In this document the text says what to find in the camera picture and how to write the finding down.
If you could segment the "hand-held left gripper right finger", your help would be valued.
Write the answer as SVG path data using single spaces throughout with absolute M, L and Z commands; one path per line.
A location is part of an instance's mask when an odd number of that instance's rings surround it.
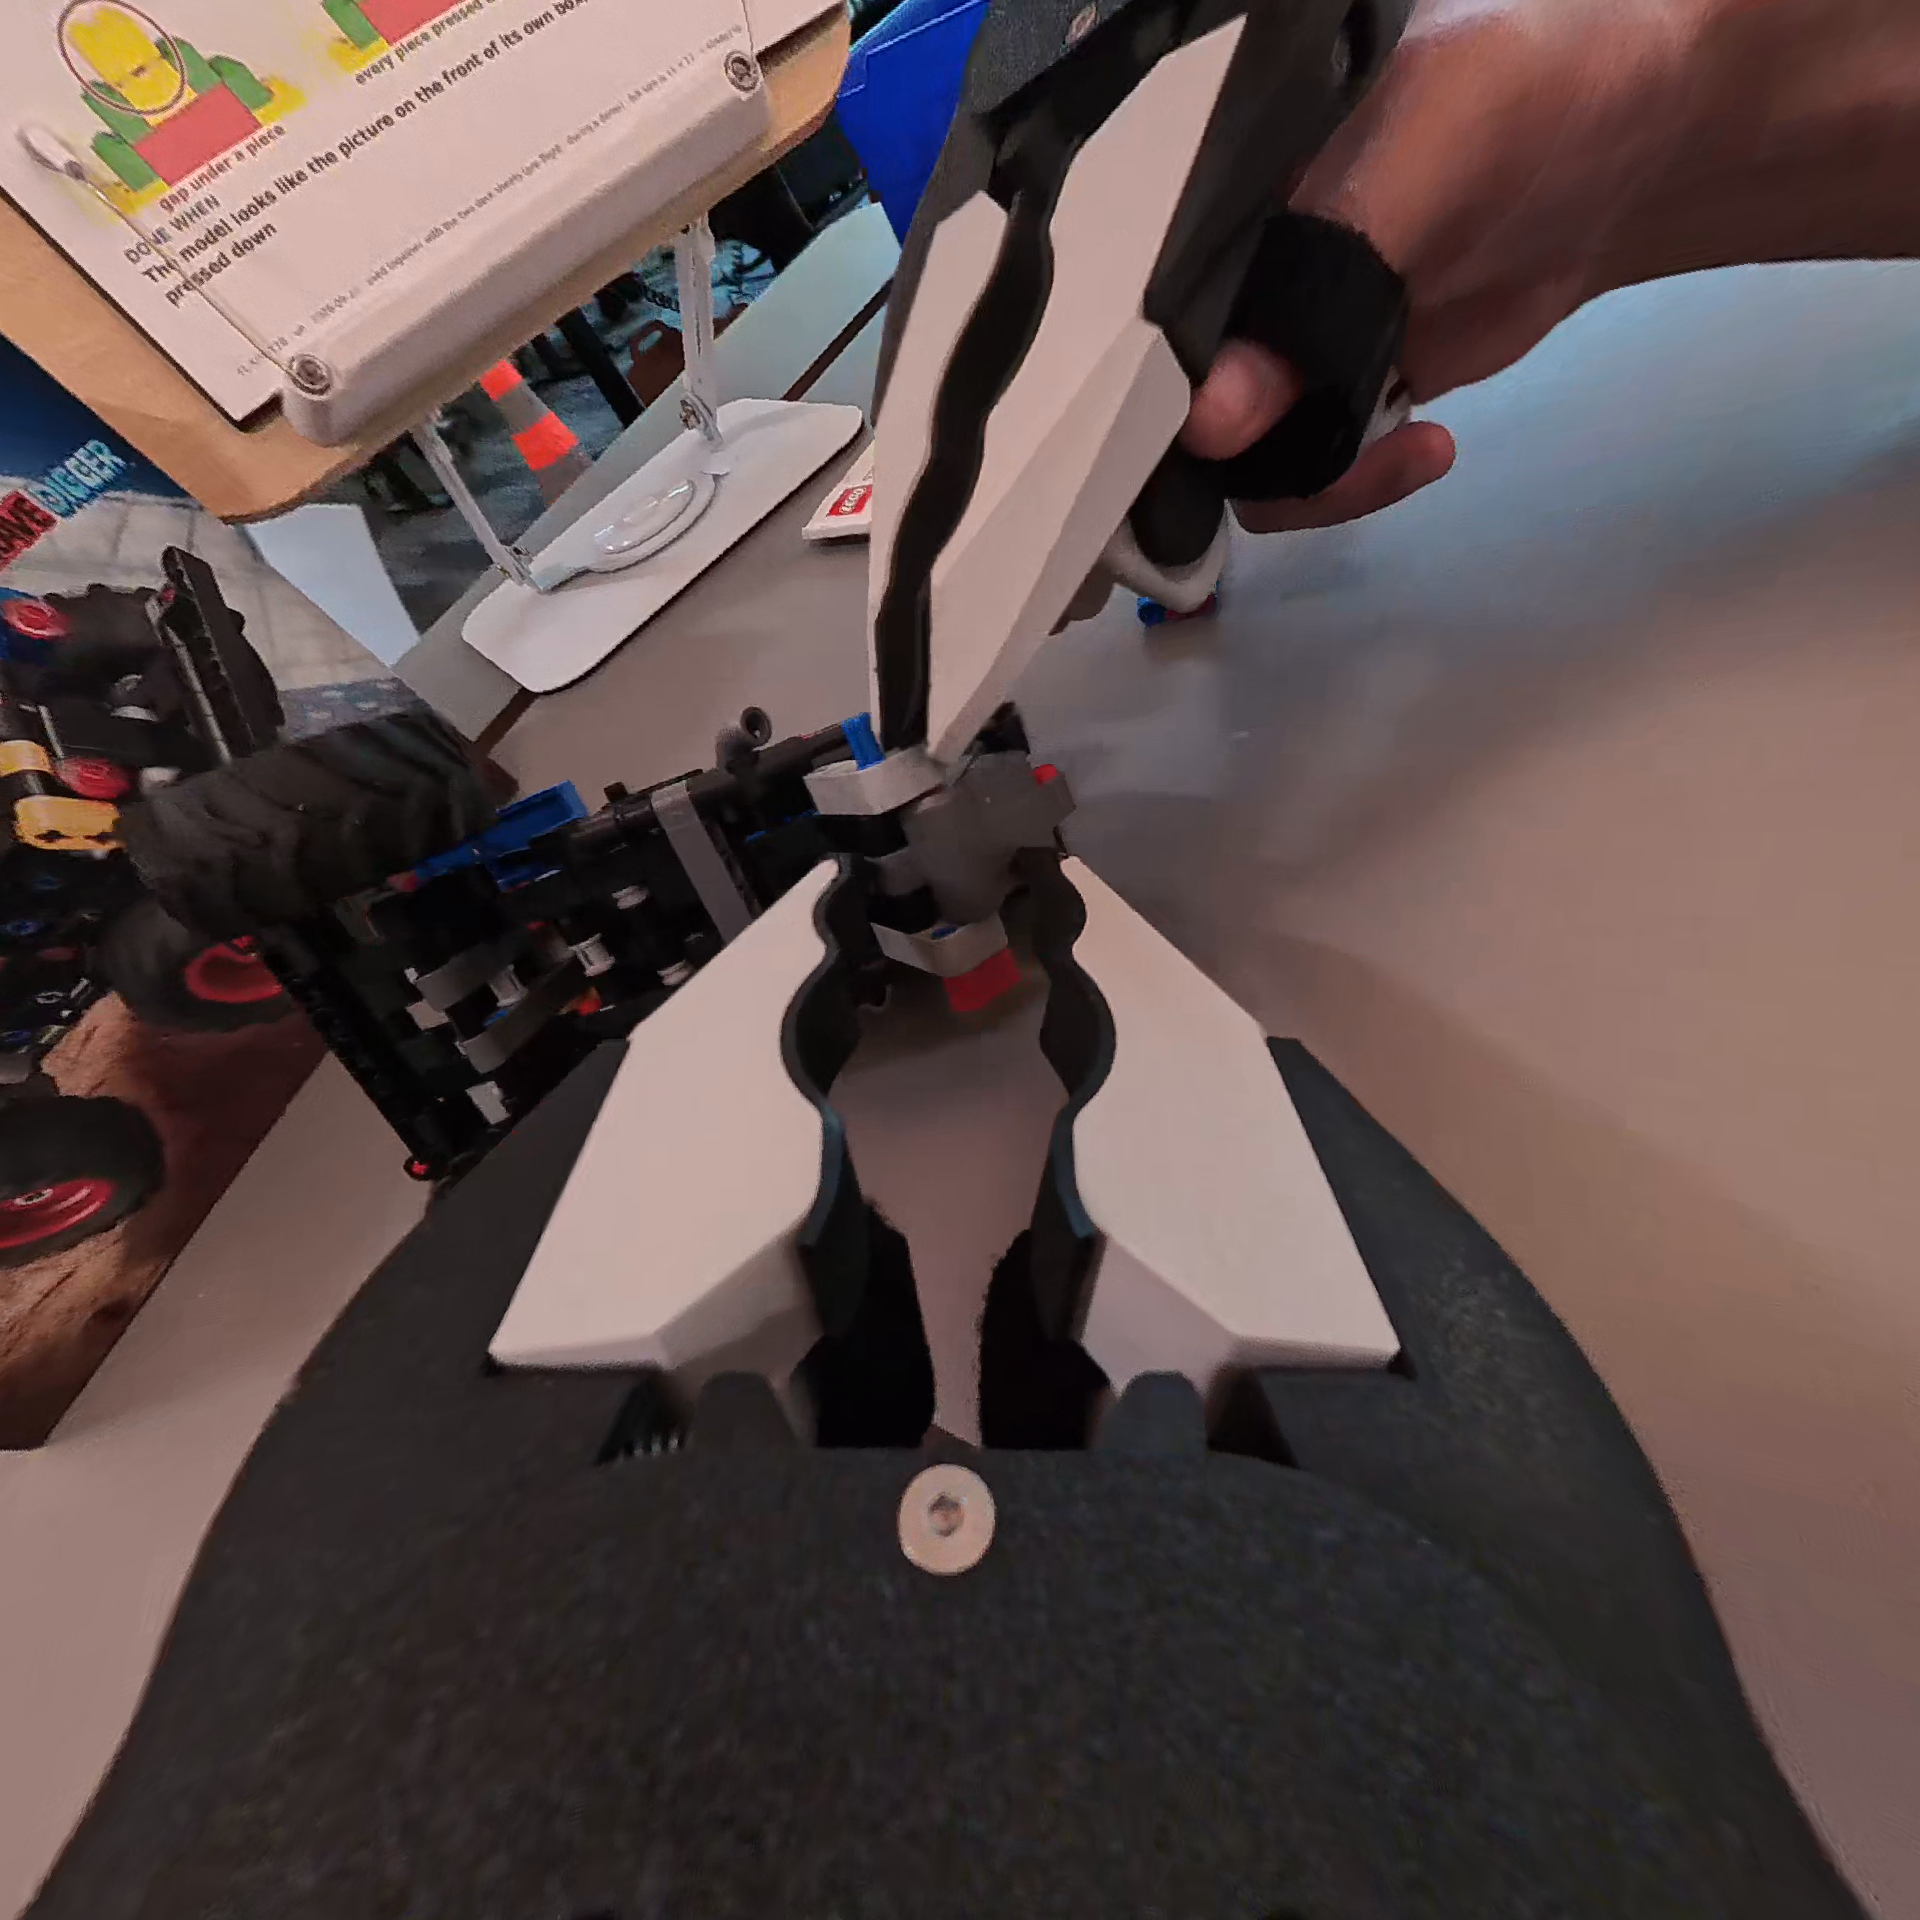
M 1020 854 L 1062 1083 L 979 1334 L 991 1448 L 1081 1448 L 1136 1380 L 1204 1421 L 1243 1376 L 1378 1374 L 1401 1339 L 1268 1035 L 1075 854 Z

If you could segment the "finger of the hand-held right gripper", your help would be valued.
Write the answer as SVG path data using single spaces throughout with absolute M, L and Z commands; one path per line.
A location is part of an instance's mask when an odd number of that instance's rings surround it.
M 912 300 L 896 304 L 872 529 L 872 717 L 884 747 L 929 737 L 932 564 L 971 499 L 1025 295 L 1022 225 L 974 191 L 931 228 Z
M 1243 35 L 1241 16 L 1202 31 L 1113 16 L 1003 108 L 955 118 L 958 136 L 987 139 L 983 182 L 958 203 L 985 191 L 1020 221 L 1026 295 L 971 499 L 932 564 L 929 737 L 912 751 L 966 751 L 1187 419 L 1193 377 L 1145 295 Z

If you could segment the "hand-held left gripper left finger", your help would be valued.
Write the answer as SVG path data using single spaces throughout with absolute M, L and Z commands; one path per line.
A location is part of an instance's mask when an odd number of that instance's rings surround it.
M 937 1387 L 906 1237 L 833 1083 L 872 953 L 854 860 L 807 871 L 646 1017 L 496 1323 L 512 1371 L 759 1376 L 827 1448 L 915 1448 Z

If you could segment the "blue black lego truck model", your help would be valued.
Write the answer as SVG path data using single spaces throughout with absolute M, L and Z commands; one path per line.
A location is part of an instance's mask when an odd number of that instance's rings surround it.
M 590 807 L 569 781 L 495 805 L 432 711 L 283 740 L 126 815 L 136 872 L 185 925 L 251 947 L 388 1125 L 419 1184 L 459 1180 L 601 1041 L 628 1037 L 816 867 L 851 857 L 856 1000 L 898 973 L 961 1013 L 1018 980 L 1001 910 L 1064 851 L 1065 773 L 998 709 L 902 809 L 823 809 L 882 759 L 863 712 Z

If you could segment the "person's right forearm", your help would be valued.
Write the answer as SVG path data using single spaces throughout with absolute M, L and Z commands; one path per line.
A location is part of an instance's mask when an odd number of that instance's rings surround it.
M 1918 4 L 1703 4 L 1650 276 L 1918 255 Z

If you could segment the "monster truck lego box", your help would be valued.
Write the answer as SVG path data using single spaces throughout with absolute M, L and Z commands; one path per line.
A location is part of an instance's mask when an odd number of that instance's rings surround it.
M 368 1055 L 303 971 L 496 784 L 11 343 L 3 493 L 3 1414 L 34 1448 L 322 1051 Z

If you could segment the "person's right hand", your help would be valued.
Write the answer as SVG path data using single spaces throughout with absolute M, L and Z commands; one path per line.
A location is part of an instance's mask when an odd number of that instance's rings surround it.
M 1396 374 L 1428 405 L 1594 297 L 1600 247 L 1674 143 L 1696 4 L 1422 3 L 1286 206 L 1401 276 Z

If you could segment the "blue plastic bin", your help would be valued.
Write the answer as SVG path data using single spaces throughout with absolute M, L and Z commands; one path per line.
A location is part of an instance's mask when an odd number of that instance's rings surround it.
M 906 241 L 963 93 L 985 3 L 858 4 L 835 112 Z

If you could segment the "orange traffic cone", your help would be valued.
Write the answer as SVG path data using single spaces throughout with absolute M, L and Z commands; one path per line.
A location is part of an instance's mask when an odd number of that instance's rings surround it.
M 587 471 L 590 464 L 578 436 L 539 400 L 512 358 L 496 360 L 481 374 L 479 383 L 498 409 L 543 496 L 559 496 Z

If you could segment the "clear white sign stand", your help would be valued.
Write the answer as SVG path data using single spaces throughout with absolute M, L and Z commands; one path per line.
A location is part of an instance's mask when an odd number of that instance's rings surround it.
M 896 260 L 882 206 L 864 203 L 718 335 L 711 365 L 728 468 L 690 528 L 647 560 L 587 571 L 556 591 L 492 574 L 401 659 L 401 678 L 479 735 L 512 689 L 546 694 L 590 675 L 794 493 L 844 467 L 868 391 L 833 400 L 814 377 L 882 310 Z

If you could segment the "white instruction sign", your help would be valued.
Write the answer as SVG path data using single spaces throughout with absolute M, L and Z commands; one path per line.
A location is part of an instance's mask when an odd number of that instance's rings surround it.
M 6 4 L 6 193 L 231 421 L 750 148 L 812 4 Z

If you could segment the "instruction sheet on stand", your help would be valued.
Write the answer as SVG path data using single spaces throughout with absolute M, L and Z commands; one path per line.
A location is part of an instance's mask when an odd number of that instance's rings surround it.
M 569 268 L 526 269 L 518 304 L 483 319 L 431 319 L 415 380 L 343 439 L 310 439 L 279 405 L 250 422 L 226 419 L 11 198 L 3 213 L 6 339 L 216 518 L 259 520 L 294 510 L 367 467 L 495 360 L 803 143 L 833 108 L 849 49 L 849 7 L 831 4 L 758 54 L 767 121 L 740 148 L 657 208 L 623 201 L 616 228 L 594 251 Z

